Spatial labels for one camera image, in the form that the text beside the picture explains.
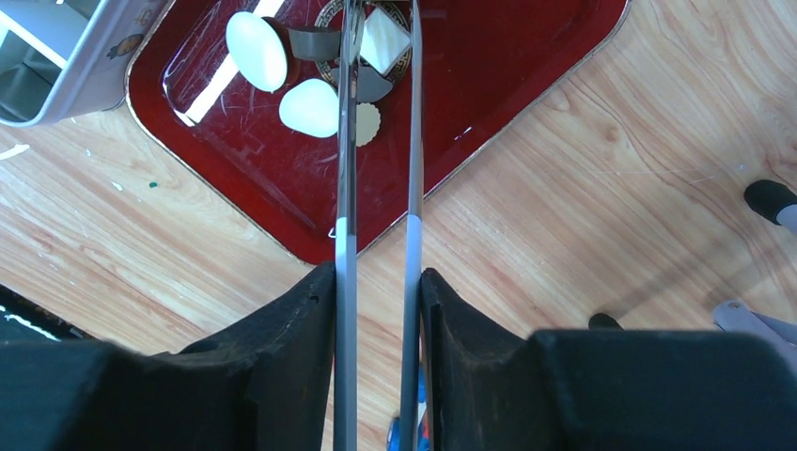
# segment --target tray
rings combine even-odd
[[[394,5],[409,17],[406,3]],[[292,132],[277,108],[319,69],[301,62],[293,84],[257,91],[230,68],[224,36],[239,10],[297,26],[313,24],[324,7],[326,0],[175,0],[128,74],[141,127],[311,264],[335,254],[337,140]],[[426,193],[613,36],[628,7],[629,0],[423,0]],[[357,152],[359,250],[406,212],[411,84],[398,79],[377,102],[382,127]]]

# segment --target white plastic bin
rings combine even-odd
[[[125,69],[166,1],[0,0],[0,123],[121,104]]]

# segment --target black rubber tip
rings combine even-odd
[[[605,313],[596,313],[589,319],[589,323],[587,325],[590,331],[600,330],[600,329],[615,329],[615,330],[622,330],[622,326],[620,323],[617,322],[616,319],[606,315]]]
[[[789,205],[797,204],[797,195],[783,183],[759,180],[744,190],[744,201],[754,212],[780,226],[776,219],[777,213]]]

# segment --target wooden table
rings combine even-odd
[[[309,271],[125,109],[0,131],[16,144],[0,283],[97,337],[179,350]],[[634,0],[604,50],[427,202],[425,264],[523,335],[597,311],[712,328],[730,298],[794,321],[797,239],[742,201],[761,178],[797,186],[797,2]],[[400,226],[360,259],[362,449],[399,406],[403,252]]]

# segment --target white round object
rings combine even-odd
[[[382,115],[376,106],[371,103],[357,105],[357,146],[370,143],[379,131],[380,125],[382,125]]]
[[[261,17],[245,11],[235,13],[227,23],[227,48],[243,78],[257,89],[274,92],[285,84],[285,47]]]
[[[296,132],[328,138],[337,133],[337,93],[318,78],[303,81],[283,96],[279,119]]]

